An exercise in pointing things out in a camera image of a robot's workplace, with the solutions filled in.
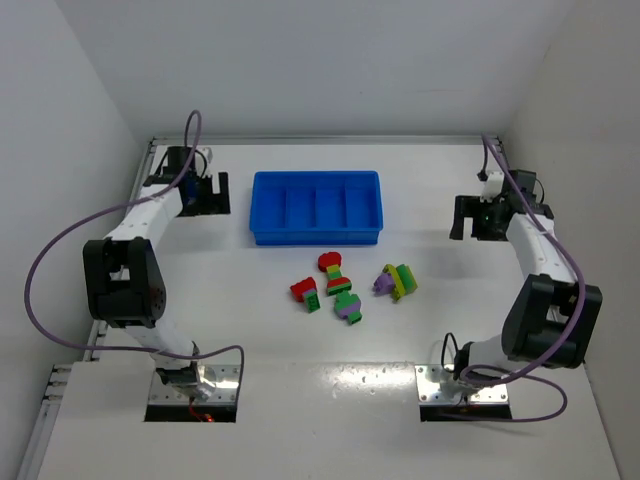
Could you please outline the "purple lego brick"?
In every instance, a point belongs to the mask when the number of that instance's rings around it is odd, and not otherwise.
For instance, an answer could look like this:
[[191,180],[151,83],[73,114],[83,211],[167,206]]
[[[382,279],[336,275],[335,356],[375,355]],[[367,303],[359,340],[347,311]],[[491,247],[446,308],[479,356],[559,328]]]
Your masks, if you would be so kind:
[[390,295],[395,287],[396,282],[392,274],[389,271],[382,271],[374,281],[372,290],[376,296],[384,296]]

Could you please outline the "long lime lego brick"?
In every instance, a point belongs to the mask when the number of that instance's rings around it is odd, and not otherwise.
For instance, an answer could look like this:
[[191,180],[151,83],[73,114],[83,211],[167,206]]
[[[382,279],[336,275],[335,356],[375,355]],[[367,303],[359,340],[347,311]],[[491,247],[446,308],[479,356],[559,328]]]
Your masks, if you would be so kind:
[[383,272],[391,275],[394,286],[391,290],[390,295],[394,302],[398,302],[407,295],[407,287],[404,283],[406,265],[400,264],[398,266],[393,266],[391,264],[386,264],[384,266]]

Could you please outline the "dark green lego brick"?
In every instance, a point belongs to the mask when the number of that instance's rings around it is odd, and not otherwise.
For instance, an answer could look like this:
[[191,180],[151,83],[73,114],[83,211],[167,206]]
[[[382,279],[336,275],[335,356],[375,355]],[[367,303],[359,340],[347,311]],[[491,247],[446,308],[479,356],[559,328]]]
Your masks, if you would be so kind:
[[418,284],[410,267],[406,264],[401,264],[396,267],[396,271],[403,285],[405,294],[413,293],[417,289]]

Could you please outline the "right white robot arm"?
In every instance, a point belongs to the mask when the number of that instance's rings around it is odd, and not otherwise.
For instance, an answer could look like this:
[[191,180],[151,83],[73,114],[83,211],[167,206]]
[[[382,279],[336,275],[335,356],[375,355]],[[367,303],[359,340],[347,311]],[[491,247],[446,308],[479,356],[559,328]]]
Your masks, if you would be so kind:
[[455,199],[450,237],[460,240],[464,221],[479,241],[509,243],[524,283],[500,334],[466,343],[455,355],[453,378],[470,388],[533,364],[548,369],[575,369],[585,359],[603,295],[581,285],[566,256],[554,244],[554,214],[536,196],[535,173],[483,170],[480,195]]

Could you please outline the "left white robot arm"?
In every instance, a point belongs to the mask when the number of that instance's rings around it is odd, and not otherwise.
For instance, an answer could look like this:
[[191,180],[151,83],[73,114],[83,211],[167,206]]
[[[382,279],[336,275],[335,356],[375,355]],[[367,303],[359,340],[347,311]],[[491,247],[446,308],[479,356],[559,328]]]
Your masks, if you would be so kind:
[[104,239],[83,248],[92,317],[149,349],[161,382],[196,402],[211,399],[215,378],[198,360],[196,343],[164,315],[167,291],[154,248],[175,218],[230,214],[228,175],[218,174],[215,192],[208,169],[196,166],[206,159],[197,148],[169,147],[143,184],[144,203]]

